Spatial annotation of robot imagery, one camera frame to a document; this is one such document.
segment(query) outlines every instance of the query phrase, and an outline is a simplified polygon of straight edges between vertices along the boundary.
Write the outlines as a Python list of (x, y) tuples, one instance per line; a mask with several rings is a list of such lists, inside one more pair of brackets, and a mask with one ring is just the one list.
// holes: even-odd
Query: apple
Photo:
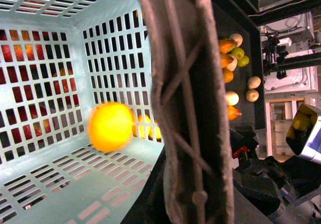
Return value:
[(39, 60), (44, 60), (45, 59), (44, 52), (42, 50), (42, 46), (41, 45), (36, 45), (36, 52), (37, 52)]
[(259, 98), (259, 93), (258, 91), (254, 90), (254, 89), (250, 89), (247, 91), (246, 93), (246, 99), (250, 102), (255, 102), (257, 101)]
[(228, 106), (234, 106), (239, 102), (239, 95), (234, 91), (227, 91), (225, 94), (225, 101)]
[(9, 45), (1, 45), (2, 53), (4, 55), (5, 62), (12, 62), (13, 58), (10, 51)]
[(34, 61), (35, 56), (34, 56), (34, 51), (32, 50), (31, 45), (25, 45), (26, 48), (26, 53), (27, 53), (27, 58), (29, 61)]
[(249, 89), (255, 89), (261, 84), (261, 78), (254, 76), (251, 77), (247, 82), (247, 87)]
[(230, 38), (237, 42), (237, 47), (242, 45), (243, 37), (241, 36), (241, 34), (234, 33), (230, 36)]
[(231, 52), (237, 60), (240, 60), (242, 57), (244, 57), (244, 50), (240, 47), (236, 47)]
[(0, 41), (7, 41), (6, 32), (4, 30), (0, 30)]
[(237, 66), (237, 59), (232, 54), (228, 54), (228, 55), (233, 58), (233, 61), (230, 64), (228, 64), (226, 68), (233, 72)]
[(247, 64), (249, 64), (249, 62), (250, 62), (249, 57), (248, 56), (244, 56), (244, 57), (242, 57), (241, 59), (239, 59), (237, 61), (237, 65), (239, 67), (245, 67)]

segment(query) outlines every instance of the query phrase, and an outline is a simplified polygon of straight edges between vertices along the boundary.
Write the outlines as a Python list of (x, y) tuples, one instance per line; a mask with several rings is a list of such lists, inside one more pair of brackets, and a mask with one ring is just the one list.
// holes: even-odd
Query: plastic basket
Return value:
[[(138, 1), (0, 0), (0, 18), (0, 223), (120, 223), (163, 148)], [(144, 139), (95, 150), (106, 101), (148, 115)]]

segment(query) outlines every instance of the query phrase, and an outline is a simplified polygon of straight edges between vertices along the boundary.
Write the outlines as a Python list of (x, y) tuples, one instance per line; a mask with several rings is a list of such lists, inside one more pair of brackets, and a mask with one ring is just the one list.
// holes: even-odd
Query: red apple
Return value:
[(4, 30), (0, 30), (0, 41), (7, 41), (6, 32)]
[(12, 133), (12, 136), (14, 138), (15, 144), (20, 143), (22, 141), (21, 135), (20, 135), (20, 132), (19, 132), (18, 128), (15, 128), (15, 129), (11, 130), (11, 133)]
[(45, 59), (44, 52), (42, 50), (42, 46), (41, 45), (36, 45), (36, 52), (37, 52), (39, 60), (44, 60)]
[(22, 52), (21, 45), (14, 45), (14, 50), (15, 50), (17, 61), (18, 62), (24, 61), (25, 59), (24, 59), (24, 54)]
[(33, 95), (32, 95), (32, 90), (31, 90), (30, 85), (24, 86), (24, 89), (25, 89), (25, 93), (26, 93), (26, 98), (27, 98), (27, 100), (33, 100), (34, 97), (33, 97)]
[(26, 48), (26, 53), (27, 53), (27, 58), (29, 61), (34, 61), (35, 56), (34, 56), (34, 51), (32, 50), (31, 45), (25, 45)]
[(26, 140), (32, 139), (30, 125), (25, 125), (22, 128), (24, 130)]
[(18, 82), (15, 67), (7, 67), (10, 82)]
[(2, 53), (4, 54), (5, 62), (12, 62), (12, 55), (9, 45), (1, 45)]

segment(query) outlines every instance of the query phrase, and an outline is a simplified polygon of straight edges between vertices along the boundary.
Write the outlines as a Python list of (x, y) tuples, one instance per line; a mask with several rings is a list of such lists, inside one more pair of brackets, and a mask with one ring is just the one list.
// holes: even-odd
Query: black container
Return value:
[[(239, 95), (240, 100), (234, 107), (243, 113), (242, 117), (230, 121), (230, 126), (253, 126), (255, 129), (263, 129), (266, 123), (260, 32), (233, 0), (212, 0), (212, 3), (219, 39), (229, 37), (233, 33), (241, 34), (243, 43), (240, 47), (250, 58), (247, 66), (235, 69), (234, 79), (225, 85), (226, 91), (232, 90)], [(258, 76), (262, 80), (256, 89), (259, 92), (256, 102), (249, 102), (245, 97), (248, 90), (247, 81), (252, 76)]]

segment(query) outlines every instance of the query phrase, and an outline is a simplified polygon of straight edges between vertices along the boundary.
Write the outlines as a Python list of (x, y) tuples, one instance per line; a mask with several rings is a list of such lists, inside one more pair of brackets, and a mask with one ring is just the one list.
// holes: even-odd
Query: orange fruit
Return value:
[(88, 121), (88, 135), (100, 151), (112, 152), (124, 148), (132, 140), (132, 110), (118, 102), (97, 107)]
[(230, 81), (233, 80), (234, 74), (229, 69), (223, 68), (223, 77), (224, 77), (224, 82), (229, 83)]

